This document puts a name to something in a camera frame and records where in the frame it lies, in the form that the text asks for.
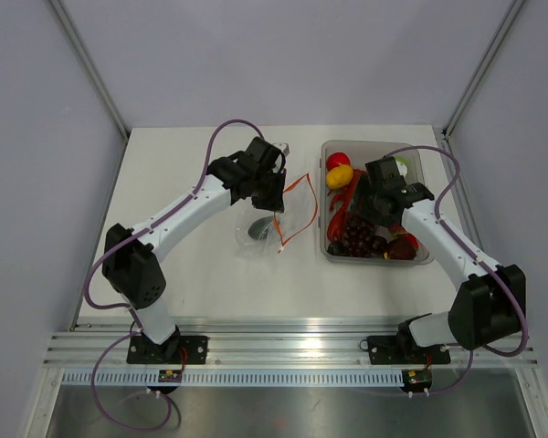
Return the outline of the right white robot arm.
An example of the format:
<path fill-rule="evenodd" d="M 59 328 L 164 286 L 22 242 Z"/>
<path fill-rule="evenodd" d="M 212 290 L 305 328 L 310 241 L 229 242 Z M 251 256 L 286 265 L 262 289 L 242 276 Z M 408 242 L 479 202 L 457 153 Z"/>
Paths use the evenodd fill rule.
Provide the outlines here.
<path fill-rule="evenodd" d="M 484 348 L 505 358 L 520 355 L 529 339 L 523 271 L 501 265 L 450 224 L 441 211 L 443 197 L 420 182 L 407 183 L 394 156 L 368 162 L 365 169 L 365 217 L 402 226 L 428 249 L 457 290 L 449 311 L 399 325 L 398 355 L 417 361 L 428 348 L 445 344 L 468 351 Z"/>

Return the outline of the clear zip top bag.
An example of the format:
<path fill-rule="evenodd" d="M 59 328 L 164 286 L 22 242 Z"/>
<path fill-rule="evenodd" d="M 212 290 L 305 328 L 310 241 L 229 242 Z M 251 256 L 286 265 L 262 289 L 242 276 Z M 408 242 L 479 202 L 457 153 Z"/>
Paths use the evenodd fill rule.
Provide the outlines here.
<path fill-rule="evenodd" d="M 319 214 L 319 202 L 310 172 L 306 172 L 283 191 L 285 210 L 272 213 L 244 207 L 237 216 L 234 231 L 236 254 L 246 259 L 280 254 L 300 234 L 311 228 Z M 248 228 L 259 218 L 272 217 L 273 228 L 265 241 L 248 236 Z"/>

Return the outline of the dark purple toy grapes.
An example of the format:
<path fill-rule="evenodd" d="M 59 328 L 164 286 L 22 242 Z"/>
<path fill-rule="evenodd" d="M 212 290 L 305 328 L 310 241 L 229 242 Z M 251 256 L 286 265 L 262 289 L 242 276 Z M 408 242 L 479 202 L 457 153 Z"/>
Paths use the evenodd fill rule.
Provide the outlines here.
<path fill-rule="evenodd" d="M 331 256 L 372 258 L 387 248 L 387 240 L 377 233 L 377 227 L 359 216 L 333 217 L 326 237 L 326 251 Z"/>

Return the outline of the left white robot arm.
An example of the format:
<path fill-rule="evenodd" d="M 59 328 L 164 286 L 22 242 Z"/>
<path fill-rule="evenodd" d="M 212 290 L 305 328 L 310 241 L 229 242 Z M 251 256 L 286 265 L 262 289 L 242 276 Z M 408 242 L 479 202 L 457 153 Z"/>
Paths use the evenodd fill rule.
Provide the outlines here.
<path fill-rule="evenodd" d="M 126 301 L 141 331 L 131 340 L 130 363 L 184 360 L 185 342 L 162 299 L 167 282 L 161 263 L 200 224 L 240 200 L 250 199 L 258 210 L 283 212 L 289 153 L 285 143 L 256 137 L 245 150 L 208 163 L 189 193 L 147 221 L 108 230 L 102 274 Z"/>

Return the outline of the red toy tomato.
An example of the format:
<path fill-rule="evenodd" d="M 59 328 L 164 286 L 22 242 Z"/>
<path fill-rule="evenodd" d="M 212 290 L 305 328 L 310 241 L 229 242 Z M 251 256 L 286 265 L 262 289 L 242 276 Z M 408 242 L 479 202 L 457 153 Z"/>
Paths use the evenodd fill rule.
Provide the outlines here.
<path fill-rule="evenodd" d="M 328 172 L 340 166 L 351 166 L 351 161 L 346 153 L 338 151 L 330 154 L 326 159 L 325 167 Z"/>

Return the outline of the yellow toy potato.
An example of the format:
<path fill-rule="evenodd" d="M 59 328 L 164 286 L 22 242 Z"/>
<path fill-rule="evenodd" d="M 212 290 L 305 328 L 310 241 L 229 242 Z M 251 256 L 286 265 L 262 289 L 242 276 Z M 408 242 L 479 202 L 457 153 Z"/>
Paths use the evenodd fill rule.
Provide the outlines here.
<path fill-rule="evenodd" d="M 347 186 L 353 178 L 353 168 L 342 164 L 330 169 L 325 177 L 326 185 L 331 190 L 338 190 Z"/>

